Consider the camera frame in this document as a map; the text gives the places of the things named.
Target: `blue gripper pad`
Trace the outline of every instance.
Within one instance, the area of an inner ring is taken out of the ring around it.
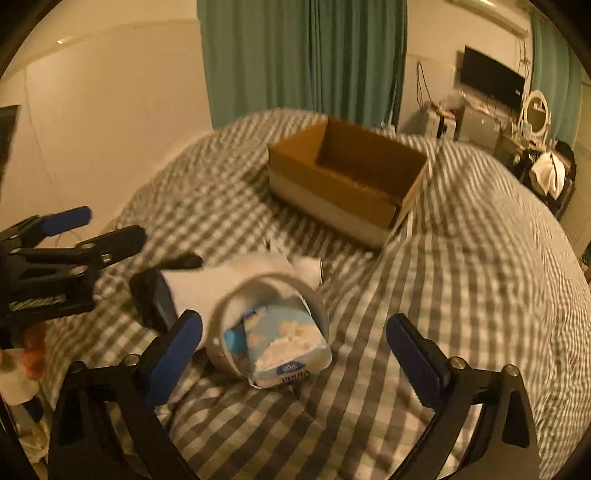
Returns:
[[[442,407],[444,378],[427,351],[429,343],[438,350],[437,346],[423,338],[402,313],[386,322],[386,340],[421,404],[433,410]],[[439,353],[441,361],[446,361],[443,353]]]
[[[88,225],[91,217],[92,211],[88,207],[78,207],[54,215],[47,215],[43,220],[43,232],[47,236],[56,236]]]
[[[143,365],[147,369],[146,378],[142,381],[143,396],[151,408],[168,401],[202,336],[201,317],[192,310],[185,310],[173,328],[166,335],[156,338],[146,349],[140,364],[142,360],[147,361]],[[154,349],[148,351],[153,345],[158,350],[154,359],[150,358]]]

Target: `metal bolt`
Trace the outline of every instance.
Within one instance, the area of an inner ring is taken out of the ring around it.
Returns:
[[[86,365],[84,364],[84,362],[77,361],[70,365],[70,372],[76,374],[82,372],[85,368]]]
[[[88,265],[78,265],[70,270],[70,274],[74,276],[82,275],[86,270],[88,270]]]
[[[456,370],[464,370],[468,366],[466,361],[458,356],[451,357],[449,359],[449,364]]]
[[[512,377],[519,376],[519,369],[515,365],[506,365],[505,372],[507,372]]]
[[[137,353],[130,353],[126,356],[122,361],[121,365],[125,365],[126,367],[133,367],[139,363],[139,355]]]

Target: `air conditioner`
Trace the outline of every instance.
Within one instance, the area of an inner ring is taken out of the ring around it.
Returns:
[[[510,31],[519,38],[530,36],[529,20],[515,12],[513,9],[503,5],[498,1],[491,0],[447,0],[451,4],[458,5],[466,10],[470,10],[500,27]]]

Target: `round mirror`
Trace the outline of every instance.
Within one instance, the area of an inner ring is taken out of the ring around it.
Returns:
[[[539,90],[530,93],[523,105],[523,120],[531,125],[531,136],[541,138],[546,131],[546,125],[550,121],[548,102]]]

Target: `checkered bedsheet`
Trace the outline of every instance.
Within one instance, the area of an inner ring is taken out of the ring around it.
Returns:
[[[147,245],[102,276],[95,311],[51,323],[47,397],[55,405],[72,361],[113,364],[154,338],[136,321],[133,273],[187,251],[214,265],[273,239],[330,266],[320,295],[333,362],[293,388],[261,391],[198,352],[157,413],[202,479],[389,478],[431,418],[385,341],[395,312],[446,355],[477,368],[521,368],[541,477],[551,478],[591,420],[591,296],[560,225],[494,158],[400,135],[428,155],[427,177],[401,230],[380,254],[369,252],[269,191],[267,145],[321,118],[286,110],[246,117],[135,194],[112,226],[144,226]]]

